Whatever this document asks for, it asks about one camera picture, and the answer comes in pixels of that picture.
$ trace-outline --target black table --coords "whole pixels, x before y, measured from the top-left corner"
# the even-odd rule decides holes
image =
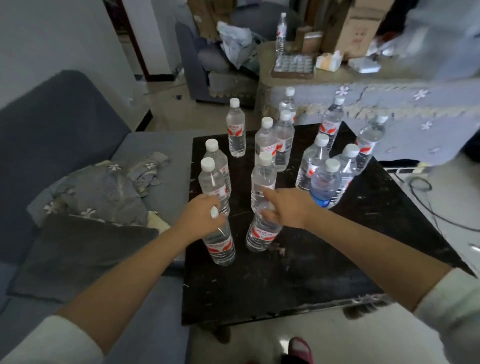
[[[295,186],[303,151],[313,143],[317,131],[318,124],[295,127],[290,164],[278,174],[277,188]],[[272,249],[253,253],[246,248],[245,237],[253,219],[250,175],[255,133],[247,132],[247,150],[242,158],[228,152],[227,134],[193,140],[190,199],[202,193],[198,175],[205,141],[217,139],[228,155],[232,181],[228,220],[237,254],[231,265],[221,267],[213,263],[201,240],[187,248],[182,324],[232,325],[382,299],[384,292],[355,264],[307,231],[284,227]],[[331,155],[341,153],[354,141],[355,135],[343,124]],[[375,159],[353,180],[332,211],[469,271]],[[285,248],[284,256],[277,246]]]

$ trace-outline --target hand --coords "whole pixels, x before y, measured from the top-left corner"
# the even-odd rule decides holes
[[[213,206],[220,210],[218,197],[201,194],[184,208],[174,228],[188,244],[204,238],[226,223],[227,217],[224,214],[212,218],[210,210]]]
[[[308,217],[323,210],[312,200],[309,193],[300,188],[279,188],[271,190],[262,187],[265,198],[276,211],[264,209],[261,214],[270,221],[293,228],[306,229]]]

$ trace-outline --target water bottle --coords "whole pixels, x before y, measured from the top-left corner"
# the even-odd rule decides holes
[[[340,162],[340,175],[342,177],[342,182],[340,183],[340,187],[333,195],[332,199],[330,200],[330,205],[328,208],[331,208],[338,204],[340,199],[342,198],[343,194],[347,190],[348,186],[352,182],[353,178],[358,175],[357,170],[357,156],[359,154],[359,148],[355,144],[347,144],[345,148],[343,148],[342,154],[333,157]]]
[[[320,129],[318,132],[326,134],[330,138],[327,145],[328,151],[332,150],[333,142],[335,141],[338,130],[340,129],[340,124],[345,117],[342,107],[344,102],[345,98],[343,96],[335,96],[333,104],[330,105],[328,110],[325,112],[322,122],[320,123]]]
[[[258,164],[258,156],[262,152],[267,152],[275,157],[276,137],[272,129],[273,119],[266,116],[262,119],[262,127],[255,134],[255,165]]]
[[[240,100],[236,97],[230,99],[230,111],[227,114],[228,148],[235,157],[245,155],[245,114],[240,109]]]
[[[212,158],[215,162],[215,167],[222,172],[223,178],[225,179],[225,186],[228,191],[228,198],[230,198],[232,185],[230,183],[230,171],[228,170],[227,156],[218,149],[218,141],[216,139],[208,139],[205,142],[205,147],[207,148],[207,152],[205,153],[204,158]]]
[[[215,206],[210,210],[212,218],[218,217],[218,210]],[[203,239],[213,261],[221,266],[227,266],[235,260],[235,244],[228,220],[225,225],[208,234]]]
[[[373,157],[373,149],[375,145],[385,135],[385,122],[388,120],[386,115],[378,115],[375,119],[369,121],[368,125],[360,130],[360,134],[355,142],[360,148],[357,157],[357,165],[359,174],[367,168],[368,162]]]
[[[285,95],[287,96],[287,98],[280,102],[280,105],[278,105],[278,110],[279,112],[282,112],[283,110],[290,111],[290,113],[292,114],[291,123],[294,124],[295,118],[297,116],[297,107],[295,106],[295,101],[293,100],[293,95],[295,95],[295,88],[287,87],[285,89]]]
[[[295,134],[295,128],[292,125],[291,119],[290,111],[283,110],[280,113],[280,121],[274,127],[277,141],[275,168],[278,172],[286,170],[288,162],[290,161],[293,135]]]
[[[261,187],[275,189],[276,169],[272,163],[272,155],[267,152],[261,152],[258,157],[258,165],[252,171],[252,192],[250,206],[253,212],[257,211],[258,206],[265,202],[264,193]]]
[[[262,216],[261,211],[265,208],[275,211],[275,206],[271,202],[259,205],[247,233],[247,248],[255,253],[264,251],[283,227]]]
[[[215,161],[210,158],[203,158],[200,162],[202,171],[198,176],[198,182],[202,192],[208,195],[215,195],[220,200],[220,212],[226,216],[230,213],[228,203],[228,190],[225,184],[223,174],[215,168]]]
[[[342,177],[339,169],[340,162],[338,160],[327,159],[313,174],[310,196],[318,206],[328,208],[330,200],[340,187]]]
[[[299,173],[297,175],[297,182],[295,186],[302,190],[310,190],[310,181],[317,170],[327,159],[328,150],[326,148],[330,138],[325,134],[317,134],[315,143],[305,149],[300,163]]]
[[[285,54],[285,38],[287,37],[287,13],[283,12],[280,15],[280,20],[278,21],[278,26],[276,28],[276,58]]]

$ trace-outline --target gray sofa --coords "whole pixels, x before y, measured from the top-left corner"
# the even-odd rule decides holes
[[[92,82],[63,71],[0,110],[2,222],[0,225],[0,358],[58,303],[7,297],[5,292],[38,233],[26,206],[59,178],[105,159],[137,159],[153,151],[171,158],[161,184],[144,199],[173,224],[188,202],[192,138],[198,133],[130,132]],[[182,257],[177,265],[182,265]],[[183,279],[163,276],[107,363],[182,363],[189,329],[180,325]]]
[[[271,2],[237,8],[230,14],[231,25],[275,40],[282,12],[287,13],[287,40],[293,40],[300,18],[293,10]],[[258,78],[236,70],[220,46],[200,37],[196,29],[177,23],[175,32],[191,99],[228,103],[231,97],[238,97],[244,106],[255,104]]]

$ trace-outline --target red slipper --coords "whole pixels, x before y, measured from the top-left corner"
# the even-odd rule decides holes
[[[302,338],[291,338],[288,342],[288,354],[296,356],[308,364],[313,364],[313,355],[310,346]]]

